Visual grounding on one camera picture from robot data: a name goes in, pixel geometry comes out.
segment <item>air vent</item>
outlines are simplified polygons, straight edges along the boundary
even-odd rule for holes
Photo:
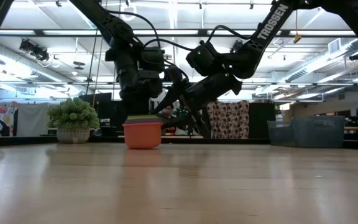
[[[328,44],[328,51],[330,54],[334,54],[341,50],[341,39],[338,38]]]

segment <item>ceiling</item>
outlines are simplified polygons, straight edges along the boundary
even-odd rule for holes
[[[131,8],[126,9],[126,3],[122,0],[121,10],[134,11],[146,17],[158,30],[211,30],[220,24],[232,29],[255,30],[258,23],[262,22],[269,13],[271,0],[254,0],[253,9],[250,9],[249,3],[250,1],[248,0],[132,0],[130,1]],[[62,6],[57,7],[55,0],[15,0],[1,26],[1,30],[7,32],[5,35],[3,32],[0,33],[0,54],[15,60],[19,58],[17,63],[23,63],[35,69],[39,66],[35,58],[29,54],[23,55],[19,50],[22,39],[29,39],[35,44],[48,48],[51,58],[56,58],[55,60],[51,59],[48,62],[41,63],[41,66],[46,67],[43,70],[44,74],[49,73],[53,77],[60,75],[59,80],[64,79],[64,82],[84,82],[89,75],[94,81],[98,77],[98,82],[114,82],[114,64],[104,61],[104,53],[109,49],[109,46],[101,37],[83,37],[81,35],[76,37],[75,33],[49,37],[48,35],[20,35],[20,32],[14,31],[90,30],[96,28],[69,1],[60,0],[60,4]],[[107,5],[110,10],[120,10],[120,1],[117,0],[103,1],[102,5]],[[150,30],[149,25],[137,17],[123,19],[134,30]],[[296,19],[296,13],[294,12],[288,18],[282,30],[295,30],[296,21],[300,31],[326,30],[327,32],[325,34],[316,33],[313,37],[304,35],[297,44],[293,43],[293,37],[277,36],[266,49],[255,75],[248,80],[244,80],[245,82],[282,82],[283,78],[288,76],[291,71],[308,65],[310,60],[314,60],[322,53],[327,52],[328,44],[337,39],[335,37],[337,35],[336,30],[350,30],[339,16],[325,12],[320,8],[299,10],[298,19]],[[143,43],[153,38],[152,35],[139,37]],[[207,39],[207,37],[196,35],[166,36],[164,38],[189,48],[195,48],[201,40]],[[348,43],[355,39],[356,36],[350,34],[342,38],[341,41],[342,43]],[[218,52],[226,53],[229,52],[236,40],[238,40],[236,37],[217,35],[212,38],[211,42]],[[188,52],[186,50],[178,49],[166,43],[162,43],[162,48],[167,55],[175,54],[174,62],[189,75],[191,82],[197,82],[203,78],[187,64],[185,58]],[[352,67],[358,66],[358,60],[345,63],[346,60],[344,57],[330,60],[293,82],[316,83],[323,78],[348,70],[349,65]],[[75,70],[74,61],[85,63],[84,70]],[[357,78],[358,70],[352,72],[352,78]],[[349,75],[350,73],[345,72],[342,76],[330,81],[342,82],[342,80],[348,80]],[[265,87],[247,85],[244,89],[256,90],[256,93],[262,93],[261,95],[270,94],[271,97],[272,95],[293,92],[297,92],[296,95],[302,95],[304,91],[310,89],[308,87],[300,88],[295,85],[273,86],[268,90]],[[99,88],[112,89],[112,86],[98,85]],[[247,91],[246,94],[243,94],[244,99],[249,97],[249,93],[252,92]]]

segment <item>orange bowl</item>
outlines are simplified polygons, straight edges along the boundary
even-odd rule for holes
[[[129,149],[153,149],[161,144],[162,123],[123,124]]]

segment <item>wall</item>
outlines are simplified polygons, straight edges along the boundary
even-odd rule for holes
[[[312,116],[315,114],[350,110],[352,114],[358,108],[358,91],[345,92],[345,99],[339,100],[337,94],[332,98],[326,98],[326,102],[318,104],[308,104],[304,108],[303,104],[292,105],[293,116]]]

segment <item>plastic storage bin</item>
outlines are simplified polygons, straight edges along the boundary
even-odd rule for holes
[[[343,147],[343,116],[293,118],[291,123],[268,121],[270,143],[292,147]]]

